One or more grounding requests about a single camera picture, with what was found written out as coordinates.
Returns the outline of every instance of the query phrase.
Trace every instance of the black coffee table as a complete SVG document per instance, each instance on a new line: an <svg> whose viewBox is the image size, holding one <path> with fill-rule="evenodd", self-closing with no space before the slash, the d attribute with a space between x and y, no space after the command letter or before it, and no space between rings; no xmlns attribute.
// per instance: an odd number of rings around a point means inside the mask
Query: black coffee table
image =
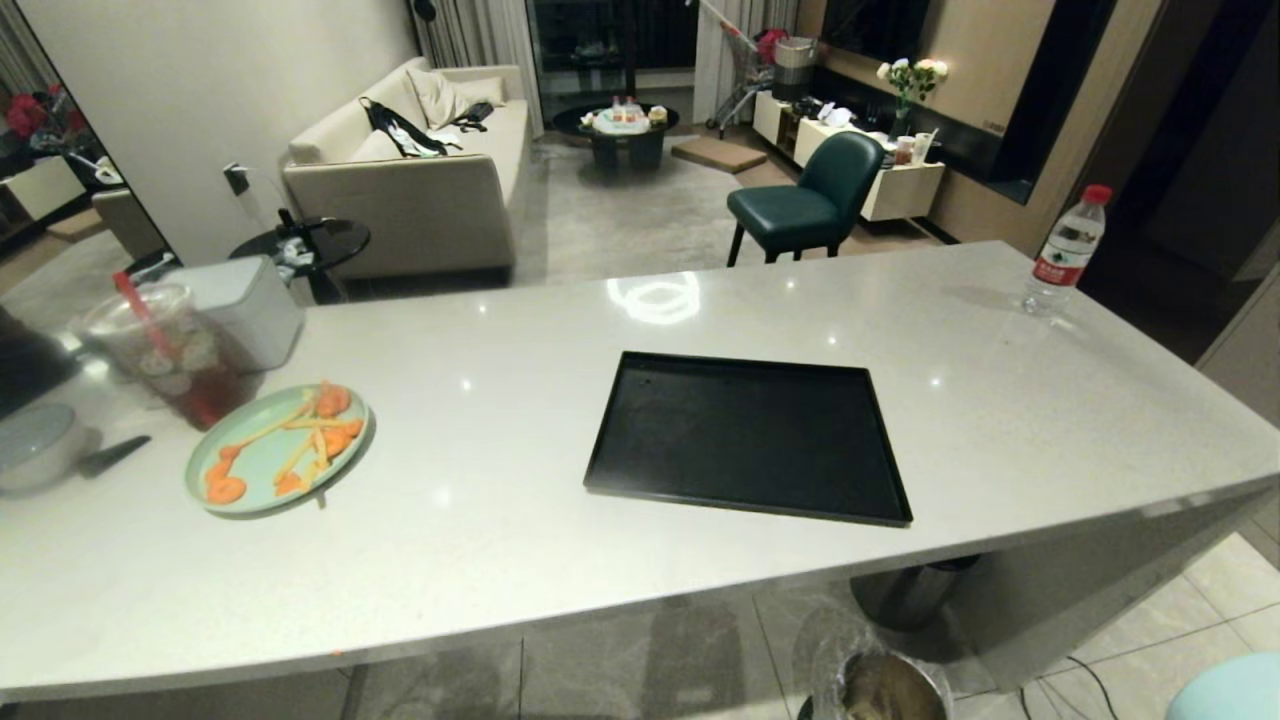
<svg viewBox="0 0 1280 720"><path fill-rule="evenodd" d="M591 141L591 155L599 168L614 169L618 167L618 149L626 149L631 155L631 167L637 170L655 170L662 163L662 138L667 131L680 124L680 113L667 108L667 122L653 126L648 132L640 135L605 135L590 127L582 127L582 115L595 113L609 106L602 101L594 105L581 105L564 110L552 119L556 129L573 137L585 137ZM648 113L653 105L641 102L640 106Z"/></svg>
<svg viewBox="0 0 1280 720"><path fill-rule="evenodd" d="M293 268L294 277L307 278L311 283L311 295L315 296L319 305L346 302L347 292L343 290L342 282L332 277L329 270L360 255L369 246L371 237L369 228L352 220L333 218L324 220L311 218L303 220L302 225L307 231L303 243L307 250L315 252L315 261ZM244 241L232 251L229 259L253 255L266 255L276 265L283 264L280 260L280 236L273 231Z"/></svg>

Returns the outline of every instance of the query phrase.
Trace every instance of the sofa cushion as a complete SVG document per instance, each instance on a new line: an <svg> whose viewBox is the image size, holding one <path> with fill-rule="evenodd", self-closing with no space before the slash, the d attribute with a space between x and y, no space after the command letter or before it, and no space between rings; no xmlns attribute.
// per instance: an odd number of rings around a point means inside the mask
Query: sofa cushion
<svg viewBox="0 0 1280 720"><path fill-rule="evenodd" d="M494 108L507 104L507 94L502 91L500 77L486 77L466 82L454 82L453 87L467 99L471 105L488 102Z"/></svg>
<svg viewBox="0 0 1280 720"><path fill-rule="evenodd" d="M512 192L520 176L520 163L525 155L526 128L529 127L529 102L511 100L503 108L494 108L493 114L484 119L489 132L461 131L458 145L462 150L449 149L449 155L481 154L493 158L498 170L498 184L502 186L503 205L511 205Z"/></svg>
<svg viewBox="0 0 1280 720"><path fill-rule="evenodd" d="M347 158L348 163L370 163L374 160L396 160L401 158L399 147L392 136L374 131L360 143L360 147Z"/></svg>
<svg viewBox="0 0 1280 720"><path fill-rule="evenodd" d="M417 94L404 72L410 68L424 69L426 60L408 60L360 95L387 105L419 128L426 129L422 106L419 105ZM369 115L358 99L353 97L293 138L289 142L289 159L300 165L342 163L369 137L370 129Z"/></svg>
<svg viewBox="0 0 1280 720"><path fill-rule="evenodd" d="M466 114L472 102L458 92L452 82L440 73L428 73L410 68L410 82L417 92L417 101L426 115L428 129L440 129Z"/></svg>

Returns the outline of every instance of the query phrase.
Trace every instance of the vase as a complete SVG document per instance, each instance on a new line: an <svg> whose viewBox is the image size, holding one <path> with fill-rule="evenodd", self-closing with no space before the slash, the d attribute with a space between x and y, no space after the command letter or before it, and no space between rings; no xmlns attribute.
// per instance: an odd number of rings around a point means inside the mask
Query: vase
<svg viewBox="0 0 1280 720"><path fill-rule="evenodd" d="M910 108L899 108L893 110L893 127L888 129L888 138L891 141L911 132L910 115Z"/></svg>

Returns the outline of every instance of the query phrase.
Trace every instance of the light blue stool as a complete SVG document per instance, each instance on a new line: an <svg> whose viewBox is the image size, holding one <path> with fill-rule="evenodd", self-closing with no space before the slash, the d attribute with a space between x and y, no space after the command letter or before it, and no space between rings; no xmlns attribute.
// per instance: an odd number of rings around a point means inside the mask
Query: light blue stool
<svg viewBox="0 0 1280 720"><path fill-rule="evenodd" d="M1258 652L1201 673L1165 720L1280 720L1280 652Z"/></svg>

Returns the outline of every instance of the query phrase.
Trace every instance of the water bottle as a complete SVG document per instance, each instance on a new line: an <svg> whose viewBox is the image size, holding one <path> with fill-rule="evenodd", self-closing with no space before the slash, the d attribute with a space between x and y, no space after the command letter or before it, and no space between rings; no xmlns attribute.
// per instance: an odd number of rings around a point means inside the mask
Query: water bottle
<svg viewBox="0 0 1280 720"><path fill-rule="evenodd" d="M1032 315L1052 315L1066 305L1102 240L1107 227L1103 208L1108 200L1110 187L1091 184L1084 188L1080 202L1057 219L1027 279L1023 310Z"/></svg>

